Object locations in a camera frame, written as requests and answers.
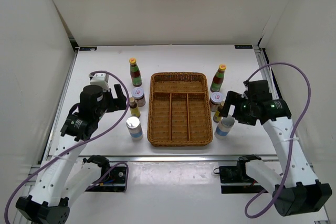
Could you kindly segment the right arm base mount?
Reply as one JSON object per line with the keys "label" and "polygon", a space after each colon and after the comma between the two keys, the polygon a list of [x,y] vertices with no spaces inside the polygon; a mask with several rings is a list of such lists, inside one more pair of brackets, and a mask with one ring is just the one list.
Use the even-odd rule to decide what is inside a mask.
{"label": "right arm base mount", "polygon": [[258,155],[244,155],[238,158],[236,165],[219,166],[213,169],[214,175],[219,175],[222,194],[257,194],[263,188],[255,179],[247,176],[245,165],[250,161],[261,161]]}

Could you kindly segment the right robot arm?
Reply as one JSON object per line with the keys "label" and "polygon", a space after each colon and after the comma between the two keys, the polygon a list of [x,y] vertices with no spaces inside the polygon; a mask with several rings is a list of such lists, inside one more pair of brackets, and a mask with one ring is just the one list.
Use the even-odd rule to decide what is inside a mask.
{"label": "right robot arm", "polygon": [[272,196],[271,205],[281,216],[318,212],[332,195],[328,183],[321,183],[308,164],[285,100],[274,99],[266,80],[245,81],[240,94],[228,91],[220,112],[223,119],[254,126],[259,122],[268,134],[282,168],[282,175],[270,169],[257,155],[237,161],[236,177],[258,182]]}

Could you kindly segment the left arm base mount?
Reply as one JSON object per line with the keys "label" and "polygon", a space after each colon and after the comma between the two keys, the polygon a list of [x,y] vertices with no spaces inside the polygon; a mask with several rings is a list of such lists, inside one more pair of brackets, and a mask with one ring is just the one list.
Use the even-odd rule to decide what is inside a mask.
{"label": "left arm base mount", "polygon": [[110,161],[100,155],[92,155],[82,160],[83,164],[93,163],[100,168],[101,177],[91,184],[86,192],[125,193],[128,186],[129,166],[126,162],[110,165]]}

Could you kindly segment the silver-lid bead jar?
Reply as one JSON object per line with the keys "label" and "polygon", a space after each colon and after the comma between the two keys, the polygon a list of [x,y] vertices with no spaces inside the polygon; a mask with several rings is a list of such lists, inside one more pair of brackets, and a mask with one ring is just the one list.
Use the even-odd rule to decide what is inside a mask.
{"label": "silver-lid bead jar", "polygon": [[127,118],[126,126],[133,140],[141,140],[143,138],[143,131],[138,117],[131,116]]}
{"label": "silver-lid bead jar", "polygon": [[222,117],[216,127],[214,135],[217,139],[224,139],[235,124],[235,119],[230,115]]}

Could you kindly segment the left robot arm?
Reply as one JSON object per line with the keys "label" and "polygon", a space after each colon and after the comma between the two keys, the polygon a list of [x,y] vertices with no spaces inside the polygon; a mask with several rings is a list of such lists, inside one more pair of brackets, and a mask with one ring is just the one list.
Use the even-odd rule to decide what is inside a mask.
{"label": "left robot arm", "polygon": [[17,210],[33,223],[65,223],[71,205],[86,190],[110,180],[114,166],[107,158],[92,155],[72,178],[68,176],[86,145],[94,140],[93,133],[106,113],[127,112],[129,95],[123,83],[114,85],[112,96],[107,83],[85,86],[80,101],[68,112],[61,128],[61,138],[53,158],[35,173],[40,179],[28,196],[16,202]]}

